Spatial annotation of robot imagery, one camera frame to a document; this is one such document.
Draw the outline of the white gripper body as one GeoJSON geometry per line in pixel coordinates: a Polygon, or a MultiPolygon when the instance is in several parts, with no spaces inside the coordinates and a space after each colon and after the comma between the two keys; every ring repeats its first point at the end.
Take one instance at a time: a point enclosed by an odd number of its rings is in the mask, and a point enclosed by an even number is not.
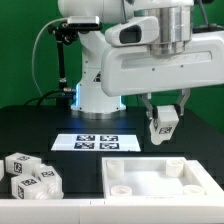
{"type": "Polygon", "coordinates": [[[224,32],[194,34],[180,54],[153,56],[147,45],[106,49],[102,90],[134,95],[224,83],[224,32]]]}

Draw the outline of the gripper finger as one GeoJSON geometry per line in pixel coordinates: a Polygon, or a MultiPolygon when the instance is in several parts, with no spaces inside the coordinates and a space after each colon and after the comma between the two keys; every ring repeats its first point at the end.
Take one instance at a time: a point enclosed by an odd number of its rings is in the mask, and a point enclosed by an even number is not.
{"type": "Polygon", "coordinates": [[[177,101],[175,103],[175,109],[179,116],[184,115],[185,104],[187,103],[190,97],[189,89],[181,89],[177,101]]]}
{"type": "Polygon", "coordinates": [[[157,107],[153,106],[150,102],[151,94],[145,93],[140,95],[140,99],[146,107],[146,115],[149,120],[156,119],[158,117],[157,107]]]}

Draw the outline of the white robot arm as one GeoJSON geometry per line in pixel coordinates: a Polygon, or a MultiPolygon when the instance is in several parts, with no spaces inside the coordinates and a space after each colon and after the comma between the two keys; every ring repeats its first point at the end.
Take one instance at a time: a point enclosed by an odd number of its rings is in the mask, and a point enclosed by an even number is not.
{"type": "Polygon", "coordinates": [[[179,117],[189,90],[224,83],[224,31],[192,30],[194,0],[58,0],[82,44],[83,75],[72,109],[122,112],[138,95],[151,119],[179,117]]]}

